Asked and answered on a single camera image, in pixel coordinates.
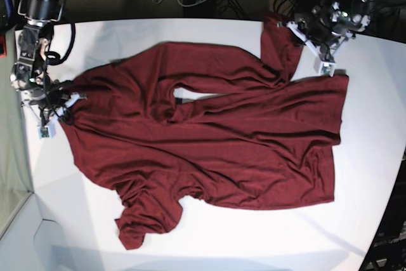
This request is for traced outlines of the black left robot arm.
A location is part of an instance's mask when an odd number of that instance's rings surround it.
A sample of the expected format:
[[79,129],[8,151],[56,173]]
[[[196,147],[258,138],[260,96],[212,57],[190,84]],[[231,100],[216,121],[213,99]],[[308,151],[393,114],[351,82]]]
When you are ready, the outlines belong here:
[[293,18],[280,22],[323,63],[334,63],[341,45],[370,24],[371,0],[296,0]]

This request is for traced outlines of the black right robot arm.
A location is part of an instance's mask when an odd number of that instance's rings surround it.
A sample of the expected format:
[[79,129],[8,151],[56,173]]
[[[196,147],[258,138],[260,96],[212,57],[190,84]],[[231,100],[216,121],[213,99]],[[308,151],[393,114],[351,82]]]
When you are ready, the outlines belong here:
[[[76,27],[64,12],[67,0],[20,0],[17,14],[25,24],[18,37],[19,56],[10,75],[11,85],[22,94],[22,106],[27,107],[37,122],[41,138],[51,138],[57,121],[72,124],[70,108],[85,96],[67,93],[71,81],[52,80],[50,66],[63,64],[75,42]],[[70,25],[70,41],[64,55],[51,51],[54,26],[60,20]]]

